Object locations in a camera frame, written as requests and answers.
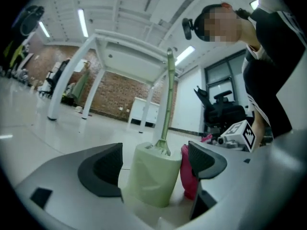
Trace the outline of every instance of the white floor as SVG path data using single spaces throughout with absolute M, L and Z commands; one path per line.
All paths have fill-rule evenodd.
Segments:
M 60 117 L 55 121 L 47 119 L 50 100 L 41 99 L 36 92 L 16 82 L 0 78 L 0 163 L 12 186 L 46 161 L 95 146 L 123 143 L 123 167 L 119 175 L 119 187 L 124 188 L 132 163 L 136 145 L 152 141 L 153 128 L 146 127 L 143 134 L 139 126 L 93 114 L 87 120 L 74 108 L 61 105 Z M 169 131 L 168 146 L 171 151 L 180 150 L 189 140 L 199 137 Z M 192 201 L 183 197 L 180 176 L 174 189 L 171 204 L 158 209 L 142 202 L 126 204 L 143 221 L 155 227 L 163 216 L 173 226 L 180 226 L 189 220 Z

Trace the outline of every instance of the pink cloth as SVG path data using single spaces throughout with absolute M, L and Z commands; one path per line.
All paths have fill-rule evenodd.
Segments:
M 211 140 L 211 139 L 212 139 L 212 135 L 209 134 L 209 135 L 207 135 L 206 137 L 202 137 L 202 138 L 201 138 L 201 142 L 208 142 L 208 141 Z
M 180 166 L 180 178 L 184 188 L 184 196 L 194 200 L 197 191 L 197 179 L 192 174 L 192 167 L 189 162 L 189 147 L 183 145 L 181 148 L 182 162 Z

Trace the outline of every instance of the white wall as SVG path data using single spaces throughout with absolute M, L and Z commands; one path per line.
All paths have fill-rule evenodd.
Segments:
M 286 112 L 292 129 L 307 129 L 307 50 L 292 75 L 278 91 L 277 98 Z
M 203 69 L 191 70 L 179 78 L 172 127 L 203 132 L 203 107 L 193 89 L 203 89 Z

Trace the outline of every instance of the person's arm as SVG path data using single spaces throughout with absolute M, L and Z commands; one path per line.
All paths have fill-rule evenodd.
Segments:
M 261 114 L 255 109 L 255 120 L 251 126 L 252 131 L 256 135 L 255 147 L 254 149 L 258 148 L 263 137 L 265 131 L 265 121 Z

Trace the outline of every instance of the ceiling light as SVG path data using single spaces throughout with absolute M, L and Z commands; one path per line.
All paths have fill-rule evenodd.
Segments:
M 45 33 L 46 37 L 50 37 L 49 33 L 47 32 L 44 24 L 40 21 L 39 22 L 40 27 L 42 28 L 43 32 Z
M 250 5 L 251 5 L 252 9 L 255 10 L 259 5 L 259 0 L 255 0 L 255 1 L 251 2 Z
M 12 138 L 13 135 L 1 135 L 0 139 L 8 139 L 8 138 Z
M 86 24 L 85 24 L 85 18 L 84 18 L 84 11 L 82 9 L 78 9 L 78 15 L 79 15 L 79 20 L 80 20 L 83 36 L 88 37 Z
M 181 61 L 183 61 L 186 57 L 188 57 L 191 53 L 193 53 L 195 48 L 193 46 L 189 46 L 177 57 L 177 61 L 175 62 L 175 66 L 177 66 Z

